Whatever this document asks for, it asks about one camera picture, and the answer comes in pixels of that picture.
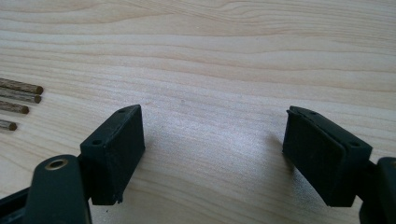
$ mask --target wooden table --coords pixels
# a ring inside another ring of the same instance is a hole
[[[396,156],[396,2],[0,1],[0,77],[43,101],[0,132],[0,197],[141,104],[147,151],[101,223],[359,223],[282,156],[286,110]]]

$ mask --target black plastic part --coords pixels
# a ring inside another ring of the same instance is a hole
[[[97,205],[122,202],[122,193],[145,150],[142,111],[132,105],[115,112],[81,145],[78,157],[90,176],[86,189]]]
[[[22,223],[28,191],[23,189],[0,200],[0,224]]]
[[[360,180],[357,195],[363,200],[359,211],[361,224],[387,223],[378,197],[378,166],[369,162]]]
[[[377,192],[387,223],[396,223],[396,159],[381,158],[377,164]]]
[[[372,147],[315,111],[288,113],[283,153],[327,205],[351,206]]]
[[[35,168],[25,209],[23,224],[92,223],[78,159],[62,155],[41,162]]]

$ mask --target metal ring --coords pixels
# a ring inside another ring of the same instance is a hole
[[[66,166],[69,161],[67,159],[58,159],[55,161],[51,161],[46,165],[46,170],[54,171],[59,170],[62,167]]]

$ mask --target black plastic bracket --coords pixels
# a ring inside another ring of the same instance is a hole
[[[41,162],[32,185],[0,200],[0,223],[92,223],[87,201],[122,201],[144,151],[142,111],[116,111],[81,145],[78,157],[61,155]]]
[[[319,113],[291,106],[283,153],[329,206],[363,200],[361,223],[396,223],[396,159],[369,161],[372,147]]]

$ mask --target black plastic block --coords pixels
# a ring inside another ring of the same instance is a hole
[[[112,205],[122,202],[122,193],[145,150],[140,105],[115,112],[80,148],[81,163],[91,167],[88,192],[92,203]]]
[[[283,153],[329,206],[351,206],[372,147],[319,113],[291,106]]]
[[[377,191],[387,223],[396,223],[396,159],[381,158],[377,171]]]

